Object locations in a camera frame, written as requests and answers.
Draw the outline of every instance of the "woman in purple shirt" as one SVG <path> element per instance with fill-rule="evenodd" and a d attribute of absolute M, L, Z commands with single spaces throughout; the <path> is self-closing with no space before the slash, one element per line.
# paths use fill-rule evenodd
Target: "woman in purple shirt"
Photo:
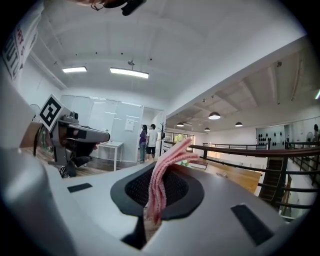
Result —
<path fill-rule="evenodd" d="M 140 148 L 140 163 L 145 161 L 146 157 L 146 139 L 147 139 L 147 126 L 142 125 L 142 132 L 140 134 L 139 148 Z"/>

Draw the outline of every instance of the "pink cloth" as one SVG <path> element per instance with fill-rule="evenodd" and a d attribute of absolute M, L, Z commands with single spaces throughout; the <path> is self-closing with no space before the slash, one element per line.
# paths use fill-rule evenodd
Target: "pink cloth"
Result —
<path fill-rule="evenodd" d="M 199 158 L 195 153 L 186 152 L 186 148 L 191 143 L 191 138 L 178 142 L 160 156 L 155 164 L 149 184 L 149 200 L 146 211 L 147 216 L 152 217 L 155 224 L 160 220 L 161 211 L 167 205 L 166 191 L 162 180 L 167 167 L 182 160 L 196 160 Z"/>

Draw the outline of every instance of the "man in white shirt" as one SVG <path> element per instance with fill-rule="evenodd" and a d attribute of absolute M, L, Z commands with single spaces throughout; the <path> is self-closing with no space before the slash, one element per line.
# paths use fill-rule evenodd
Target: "man in white shirt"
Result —
<path fill-rule="evenodd" d="M 148 131 L 146 135 L 146 159 L 149 160 L 150 154 L 152 154 L 152 158 L 155 159 L 156 155 L 156 144 L 158 139 L 158 133 L 155 131 L 156 126 L 151 124 L 151 129 Z"/>

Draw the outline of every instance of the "staircase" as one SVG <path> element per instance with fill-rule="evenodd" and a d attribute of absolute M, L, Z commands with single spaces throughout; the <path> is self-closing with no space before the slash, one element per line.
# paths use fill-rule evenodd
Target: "staircase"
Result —
<path fill-rule="evenodd" d="M 281 171 L 282 162 L 283 162 L 282 160 L 269 158 L 267 169 Z M 273 173 L 273 172 L 269 172 L 268 173 L 268 172 L 266 172 L 265 176 L 264 176 L 264 179 L 263 179 L 263 184 L 271 185 L 271 186 L 277 186 L 279 178 L 280 178 L 280 173 Z M 284 187 L 285 186 L 285 181 L 283 181 L 282 184 L 280 184 L 280 186 Z M 273 188 L 273 187 L 262 187 L 261 191 L 260 191 L 260 194 L 259 194 L 259 198 L 261 198 L 262 200 L 264 200 L 268 204 L 270 204 L 275 192 L 276 192 L 276 188 Z M 281 191 L 279 193 L 279 195 L 276 197 L 275 201 L 276 202 L 281 202 L 283 195 L 284 195 L 284 191 Z"/>

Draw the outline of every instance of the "paper sign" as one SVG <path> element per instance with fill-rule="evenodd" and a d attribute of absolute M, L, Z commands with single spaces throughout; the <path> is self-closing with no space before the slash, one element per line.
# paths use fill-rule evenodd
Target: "paper sign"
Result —
<path fill-rule="evenodd" d="M 126 131 L 133 131 L 134 128 L 135 128 L 135 120 L 127 118 L 125 121 L 125 128 L 124 129 Z"/>

